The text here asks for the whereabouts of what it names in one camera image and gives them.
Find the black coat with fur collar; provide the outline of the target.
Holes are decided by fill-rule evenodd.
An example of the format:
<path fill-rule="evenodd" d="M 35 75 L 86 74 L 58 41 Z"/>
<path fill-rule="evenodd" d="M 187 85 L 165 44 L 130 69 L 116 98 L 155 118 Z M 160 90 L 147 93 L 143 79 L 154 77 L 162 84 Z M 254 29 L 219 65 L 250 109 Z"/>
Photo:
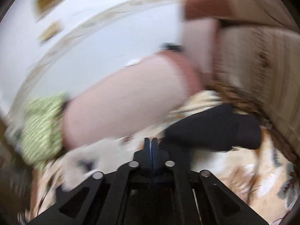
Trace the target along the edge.
<path fill-rule="evenodd" d="M 190 169 L 192 150 L 230 151 L 234 147 L 250 150 L 261 145 L 260 123 L 254 115 L 234 113 L 230 104 L 221 104 L 188 116 L 166 128 L 159 143 L 170 159 L 184 170 Z M 133 159 L 135 143 L 129 148 L 119 140 L 104 139 L 67 152 L 62 158 L 63 190 L 70 191 L 96 171 L 116 171 Z"/>

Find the leaf pattern beige blanket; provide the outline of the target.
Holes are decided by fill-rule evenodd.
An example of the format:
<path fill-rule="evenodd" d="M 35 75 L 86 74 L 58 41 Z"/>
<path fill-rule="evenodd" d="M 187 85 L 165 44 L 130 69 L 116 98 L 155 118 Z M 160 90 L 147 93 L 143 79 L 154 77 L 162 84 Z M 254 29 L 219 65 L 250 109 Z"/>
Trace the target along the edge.
<path fill-rule="evenodd" d="M 205 90 L 190 97 L 162 123 L 152 125 L 131 136 L 103 139 L 82 146 L 48 162 L 33 180 L 31 208 L 27 221 L 44 212 L 56 201 L 56 189 L 69 191 L 93 172 L 110 173 L 130 161 L 143 148 L 145 137 L 162 139 L 171 124 L 192 114 L 221 104 L 215 91 Z M 192 152 L 192 170 L 211 171 L 269 224 L 279 224 L 299 196 L 299 182 L 293 164 L 278 151 L 267 129 L 262 129 L 258 150 L 235 147 L 228 152 L 196 149 Z"/>

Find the green checkered pillow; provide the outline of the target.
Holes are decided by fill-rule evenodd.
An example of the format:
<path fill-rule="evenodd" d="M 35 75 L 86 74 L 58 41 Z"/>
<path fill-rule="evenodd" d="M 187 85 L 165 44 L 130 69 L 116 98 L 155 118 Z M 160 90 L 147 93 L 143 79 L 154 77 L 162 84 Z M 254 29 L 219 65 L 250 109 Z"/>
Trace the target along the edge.
<path fill-rule="evenodd" d="M 67 103 L 65 94 L 35 98 L 24 108 L 21 135 L 24 161 L 38 169 L 56 158 L 63 149 L 62 121 Z"/>

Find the pink headboard cushion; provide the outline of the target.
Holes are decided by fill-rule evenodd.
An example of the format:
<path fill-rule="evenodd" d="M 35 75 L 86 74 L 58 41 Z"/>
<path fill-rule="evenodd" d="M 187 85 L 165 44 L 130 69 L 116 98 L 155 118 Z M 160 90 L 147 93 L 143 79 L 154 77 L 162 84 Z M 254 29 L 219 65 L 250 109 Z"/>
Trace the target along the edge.
<path fill-rule="evenodd" d="M 63 114 L 63 145 L 72 150 L 132 135 L 161 122 L 202 89 L 200 75 L 183 54 L 155 53 L 70 100 Z"/>

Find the gold wall switch plate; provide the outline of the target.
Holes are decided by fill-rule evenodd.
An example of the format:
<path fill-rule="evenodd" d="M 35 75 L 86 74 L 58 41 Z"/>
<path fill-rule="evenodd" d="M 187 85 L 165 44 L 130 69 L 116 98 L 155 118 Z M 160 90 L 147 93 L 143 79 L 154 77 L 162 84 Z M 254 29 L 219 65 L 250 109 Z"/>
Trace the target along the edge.
<path fill-rule="evenodd" d="M 51 38 L 55 37 L 61 31 L 64 30 L 64 26 L 60 20 L 52 22 L 38 37 L 40 44 L 49 41 Z"/>

